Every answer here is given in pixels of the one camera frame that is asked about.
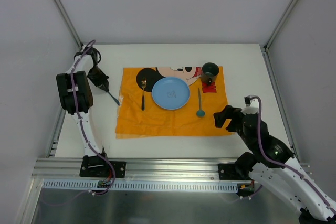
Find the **dark green mug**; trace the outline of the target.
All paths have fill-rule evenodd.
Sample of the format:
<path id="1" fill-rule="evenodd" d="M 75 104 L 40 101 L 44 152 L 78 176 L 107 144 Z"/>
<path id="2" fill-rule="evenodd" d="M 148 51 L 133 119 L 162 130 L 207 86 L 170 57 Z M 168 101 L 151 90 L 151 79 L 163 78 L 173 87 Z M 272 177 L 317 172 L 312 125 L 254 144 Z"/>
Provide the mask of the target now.
<path id="1" fill-rule="evenodd" d="M 219 74 L 219 66 L 212 62 L 207 62 L 201 67 L 201 82 L 207 86 L 212 85 Z"/>

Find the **teal plastic spoon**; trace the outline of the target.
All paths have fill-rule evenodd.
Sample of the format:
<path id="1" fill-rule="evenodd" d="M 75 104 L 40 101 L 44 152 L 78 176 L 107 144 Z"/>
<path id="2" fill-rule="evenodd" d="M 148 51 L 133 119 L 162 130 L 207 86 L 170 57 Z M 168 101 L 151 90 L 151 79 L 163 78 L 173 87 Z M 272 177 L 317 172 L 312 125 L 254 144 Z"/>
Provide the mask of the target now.
<path id="1" fill-rule="evenodd" d="M 202 109 L 202 95 L 201 95 L 201 89 L 198 88 L 198 105 L 199 105 L 199 110 L 196 112 L 196 115 L 198 117 L 204 117 L 205 116 L 205 111 Z"/>

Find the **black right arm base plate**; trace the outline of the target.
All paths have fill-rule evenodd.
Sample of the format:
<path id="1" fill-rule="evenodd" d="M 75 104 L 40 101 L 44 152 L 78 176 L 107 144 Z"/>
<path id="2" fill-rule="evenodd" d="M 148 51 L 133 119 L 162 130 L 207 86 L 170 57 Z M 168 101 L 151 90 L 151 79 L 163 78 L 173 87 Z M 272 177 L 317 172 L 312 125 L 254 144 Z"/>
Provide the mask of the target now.
<path id="1" fill-rule="evenodd" d="M 218 176 L 220 180 L 251 180 L 249 166 L 243 164 L 218 164 Z"/>

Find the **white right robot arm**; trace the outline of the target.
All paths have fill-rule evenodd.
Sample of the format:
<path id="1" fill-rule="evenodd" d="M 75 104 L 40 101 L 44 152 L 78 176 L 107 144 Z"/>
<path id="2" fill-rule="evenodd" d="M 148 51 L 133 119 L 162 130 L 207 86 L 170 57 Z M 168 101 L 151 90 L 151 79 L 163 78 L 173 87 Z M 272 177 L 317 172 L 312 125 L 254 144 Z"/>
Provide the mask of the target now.
<path id="1" fill-rule="evenodd" d="M 255 180 L 292 207 L 300 223 L 335 223 L 335 201 L 302 168 L 294 153 L 272 136 L 255 108 L 227 105 L 214 113 L 216 128 L 236 133 L 249 149 L 234 163 L 238 178 Z"/>

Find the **blue plastic knife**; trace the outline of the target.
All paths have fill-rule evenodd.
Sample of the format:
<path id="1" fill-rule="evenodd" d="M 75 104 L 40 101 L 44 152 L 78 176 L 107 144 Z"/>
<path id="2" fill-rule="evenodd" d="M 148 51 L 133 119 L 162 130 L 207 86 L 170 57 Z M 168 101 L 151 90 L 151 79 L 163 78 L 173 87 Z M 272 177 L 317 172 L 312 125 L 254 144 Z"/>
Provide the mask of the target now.
<path id="1" fill-rule="evenodd" d="M 120 106 L 119 100 L 115 96 L 113 96 L 110 91 L 108 91 L 107 94 L 113 99 L 117 106 Z"/>

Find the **orange cartoon cloth placemat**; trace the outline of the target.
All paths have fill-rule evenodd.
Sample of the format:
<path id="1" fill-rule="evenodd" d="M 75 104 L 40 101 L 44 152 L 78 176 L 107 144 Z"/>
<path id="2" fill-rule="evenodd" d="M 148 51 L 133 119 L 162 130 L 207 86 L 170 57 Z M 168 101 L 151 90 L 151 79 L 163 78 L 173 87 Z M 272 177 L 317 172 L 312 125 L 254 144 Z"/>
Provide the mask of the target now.
<path id="1" fill-rule="evenodd" d="M 201 82 L 200 67 L 146 67 L 124 68 L 119 92 L 117 138 L 149 136 L 228 136 L 224 127 L 216 128 L 213 114 L 227 104 L 223 67 L 219 68 L 216 81 L 206 86 Z M 141 110 L 141 79 L 146 78 L 145 110 Z M 152 88 L 165 77 L 177 77 L 189 86 L 188 103 L 177 110 L 159 107 L 152 98 Z M 198 88 L 201 89 L 204 117 L 198 117 Z"/>

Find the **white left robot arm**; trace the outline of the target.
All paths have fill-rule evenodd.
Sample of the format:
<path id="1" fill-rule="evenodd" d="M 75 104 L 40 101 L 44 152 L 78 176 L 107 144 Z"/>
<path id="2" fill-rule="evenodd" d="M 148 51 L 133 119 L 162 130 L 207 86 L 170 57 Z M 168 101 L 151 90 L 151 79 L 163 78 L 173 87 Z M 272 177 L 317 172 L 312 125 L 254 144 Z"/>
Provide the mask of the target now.
<path id="1" fill-rule="evenodd" d="M 61 107 L 74 119 L 84 145 L 82 170 L 91 170 L 99 177 L 108 174 L 110 165 L 102 141 L 98 139 L 90 111 L 93 94 L 89 82 L 104 91 L 109 91 L 109 77 L 98 67 L 101 54 L 95 48 L 85 48 L 74 56 L 74 62 L 65 73 L 56 75 Z"/>

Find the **gold fork green handle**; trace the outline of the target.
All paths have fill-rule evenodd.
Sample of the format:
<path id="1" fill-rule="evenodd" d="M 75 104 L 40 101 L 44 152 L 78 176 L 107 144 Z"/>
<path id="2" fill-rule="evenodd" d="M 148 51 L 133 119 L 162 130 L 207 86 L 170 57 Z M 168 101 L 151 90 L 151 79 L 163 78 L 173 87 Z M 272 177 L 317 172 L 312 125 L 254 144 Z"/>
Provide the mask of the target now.
<path id="1" fill-rule="evenodd" d="M 141 103 L 141 110 L 144 111 L 145 110 L 145 88 L 146 88 L 146 78 L 143 77 L 141 79 L 141 88 L 142 88 L 142 103 Z"/>

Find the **light blue plate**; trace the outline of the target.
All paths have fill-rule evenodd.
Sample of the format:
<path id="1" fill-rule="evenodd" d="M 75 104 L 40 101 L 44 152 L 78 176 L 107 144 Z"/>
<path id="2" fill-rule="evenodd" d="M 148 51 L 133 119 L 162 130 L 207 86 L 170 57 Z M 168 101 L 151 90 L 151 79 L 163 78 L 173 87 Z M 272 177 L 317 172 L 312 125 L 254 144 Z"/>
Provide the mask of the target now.
<path id="1" fill-rule="evenodd" d="M 159 80 L 152 89 L 153 101 L 166 110 L 177 110 L 190 99 L 190 89 L 186 82 L 176 77 Z"/>

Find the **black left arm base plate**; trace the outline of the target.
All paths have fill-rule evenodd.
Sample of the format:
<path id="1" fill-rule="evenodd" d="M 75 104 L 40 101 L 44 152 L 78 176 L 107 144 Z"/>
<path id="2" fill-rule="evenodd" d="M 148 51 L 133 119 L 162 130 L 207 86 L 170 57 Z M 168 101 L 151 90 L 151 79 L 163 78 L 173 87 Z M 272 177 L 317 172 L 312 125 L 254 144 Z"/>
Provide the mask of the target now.
<path id="1" fill-rule="evenodd" d="M 126 171 L 126 162 L 112 161 L 111 162 L 115 176 L 113 175 L 111 167 L 106 161 L 99 157 L 84 157 L 81 163 L 81 169 L 79 172 L 80 177 L 92 177 L 92 178 L 107 178 L 112 175 L 112 178 L 124 178 Z"/>

